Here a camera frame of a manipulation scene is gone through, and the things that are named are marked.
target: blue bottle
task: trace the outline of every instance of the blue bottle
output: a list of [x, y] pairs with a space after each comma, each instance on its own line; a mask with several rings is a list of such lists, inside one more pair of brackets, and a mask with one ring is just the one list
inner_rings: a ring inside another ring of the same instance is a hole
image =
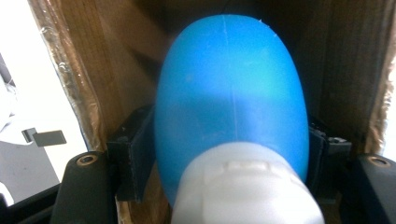
[[155, 137], [171, 205], [189, 163], [226, 143], [271, 148], [305, 181], [304, 97], [279, 37], [261, 21], [237, 15], [208, 17], [187, 27], [163, 64]]

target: bottle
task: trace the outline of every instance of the bottle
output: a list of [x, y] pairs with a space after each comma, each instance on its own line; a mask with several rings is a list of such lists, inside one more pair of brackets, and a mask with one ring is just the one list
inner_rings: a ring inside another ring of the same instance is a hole
[[[240, 172], [247, 167], [247, 176], [256, 166], [254, 174], [273, 175], [271, 169], [261, 170], [272, 167], [271, 158], [281, 161], [274, 167], [281, 164], [283, 168], [278, 170], [295, 176], [293, 181], [297, 179], [301, 182], [298, 186], [304, 188], [308, 127], [300, 81], [286, 47], [261, 21], [218, 15], [188, 26], [165, 58], [154, 121], [160, 177], [172, 206], [180, 201], [176, 197], [183, 197], [177, 194], [179, 189], [188, 196], [212, 186], [200, 182], [211, 173], [228, 176], [233, 183], [239, 175], [228, 175], [224, 167], [230, 164], [242, 167]], [[186, 187], [194, 182], [186, 177], [192, 164], [192, 170], [204, 174], [190, 175], [197, 178], [196, 183], [204, 184], [202, 187]], [[189, 181], [181, 183], [182, 176]], [[254, 189], [256, 184], [245, 183]], [[309, 192], [305, 193], [312, 200]], [[190, 202], [202, 202], [202, 198]]]

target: white bottle cap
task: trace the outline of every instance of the white bottle cap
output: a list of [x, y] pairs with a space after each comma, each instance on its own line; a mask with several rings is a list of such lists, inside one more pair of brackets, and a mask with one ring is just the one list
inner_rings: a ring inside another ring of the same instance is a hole
[[213, 147], [186, 168], [172, 223], [324, 223], [318, 204], [273, 150], [236, 142]]

